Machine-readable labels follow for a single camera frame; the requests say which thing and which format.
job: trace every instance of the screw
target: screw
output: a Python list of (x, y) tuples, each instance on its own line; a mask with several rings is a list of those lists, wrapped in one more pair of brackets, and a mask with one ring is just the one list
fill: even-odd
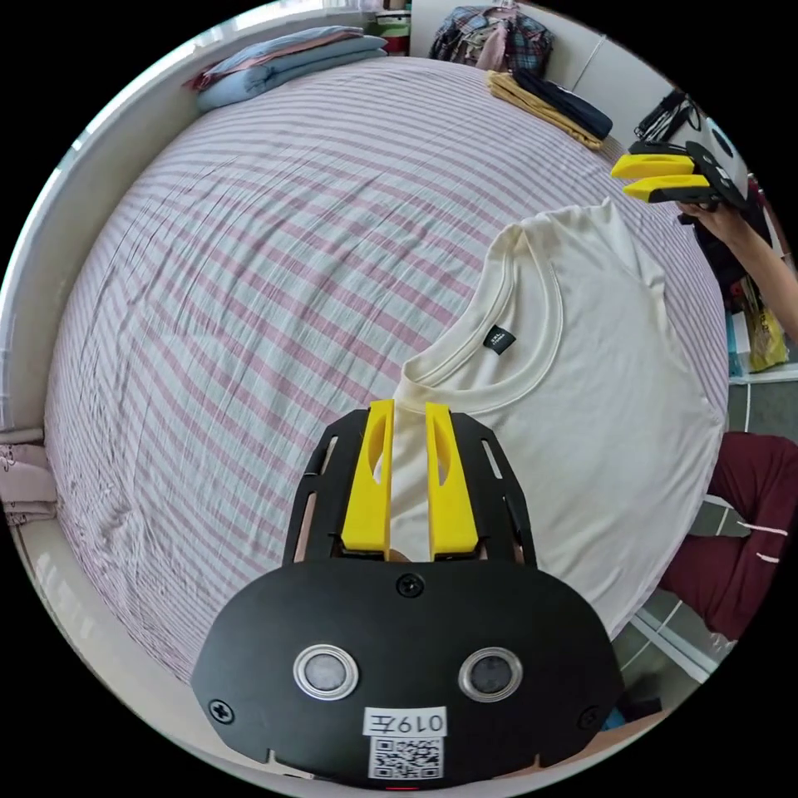
[(598, 707), (588, 707), (580, 716), (579, 719), (576, 721), (576, 725), (582, 729), (583, 732), (586, 732), (590, 727), (594, 726), (596, 721), (599, 719), (599, 708)]
[(221, 723), (224, 726), (229, 726), (229, 724), (235, 720), (233, 710), (230, 709), (224, 701), (220, 701), (218, 698), (208, 705), (208, 711), (217, 723)]
[(424, 583), (420, 576), (415, 574), (403, 574), (397, 579), (397, 590), (399, 595), (405, 599), (414, 599), (424, 592)]

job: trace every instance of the black neck label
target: black neck label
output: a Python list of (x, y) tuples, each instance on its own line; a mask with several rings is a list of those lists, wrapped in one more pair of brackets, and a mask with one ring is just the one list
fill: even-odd
[(494, 326), (490, 328), (490, 332), (488, 333), (485, 341), (482, 343), (482, 346), (488, 347), (492, 349), (497, 355), (500, 355), (506, 349), (510, 348), (510, 345), (515, 341), (515, 335), (512, 332), (507, 332), (503, 330), (501, 327)]

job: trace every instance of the camera lens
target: camera lens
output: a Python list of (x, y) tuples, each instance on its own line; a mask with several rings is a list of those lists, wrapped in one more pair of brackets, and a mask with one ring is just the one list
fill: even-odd
[(348, 696), (357, 686), (357, 664), (335, 646), (306, 648), (293, 664), (293, 679), (299, 689), (321, 701)]
[(506, 648), (482, 648), (462, 664), (458, 683), (468, 698), (479, 702), (502, 701), (521, 684), (521, 661)]

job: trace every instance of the white label sticker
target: white label sticker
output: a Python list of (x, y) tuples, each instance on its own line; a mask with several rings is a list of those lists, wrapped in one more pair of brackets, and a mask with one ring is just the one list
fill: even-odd
[(366, 707), (363, 734), (368, 737), (445, 737), (446, 707), (380, 709)]
[(443, 778), (443, 737), (372, 737), (368, 777), (390, 781)]

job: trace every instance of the bed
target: bed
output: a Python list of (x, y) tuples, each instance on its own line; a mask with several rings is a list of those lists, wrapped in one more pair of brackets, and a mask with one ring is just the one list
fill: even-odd
[(152, 162), (71, 292), (45, 414), (61, 527), (134, 641), (188, 679), (226, 600), (278, 567), (323, 428), (393, 393), (510, 221), (610, 196), (725, 414), (717, 285), (673, 208), (609, 178), (618, 155), (477, 70), (387, 58), (213, 111)]

